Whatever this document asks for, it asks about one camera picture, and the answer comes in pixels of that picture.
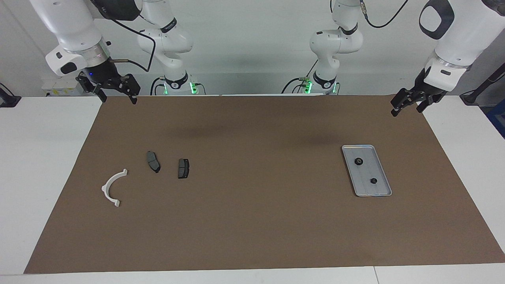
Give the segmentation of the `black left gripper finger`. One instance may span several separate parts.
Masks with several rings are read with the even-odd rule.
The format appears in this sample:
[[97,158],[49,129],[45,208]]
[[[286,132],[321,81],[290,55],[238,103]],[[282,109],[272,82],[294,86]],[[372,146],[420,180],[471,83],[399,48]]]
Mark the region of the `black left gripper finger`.
[[436,99],[433,97],[421,97],[418,99],[418,106],[416,107],[416,110],[418,113],[422,113],[428,106],[430,106],[433,103],[436,103]]
[[391,115],[397,117],[402,109],[411,106],[414,103],[411,97],[411,92],[407,89],[400,89],[398,93],[390,101],[393,109],[391,110]]

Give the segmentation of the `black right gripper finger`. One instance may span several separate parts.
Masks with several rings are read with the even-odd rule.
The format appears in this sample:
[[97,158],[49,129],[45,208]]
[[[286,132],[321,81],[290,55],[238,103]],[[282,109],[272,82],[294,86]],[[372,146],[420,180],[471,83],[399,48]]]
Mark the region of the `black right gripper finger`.
[[132,104],[137,103],[137,95],[140,92],[140,85],[132,74],[120,77],[120,92],[127,95]]
[[107,96],[103,90],[101,90],[101,85],[98,84],[97,86],[94,86],[90,79],[85,76],[83,73],[79,73],[76,76],[76,81],[81,85],[83,90],[87,93],[91,93],[97,97],[99,97],[100,101],[102,103],[105,103],[107,101]]

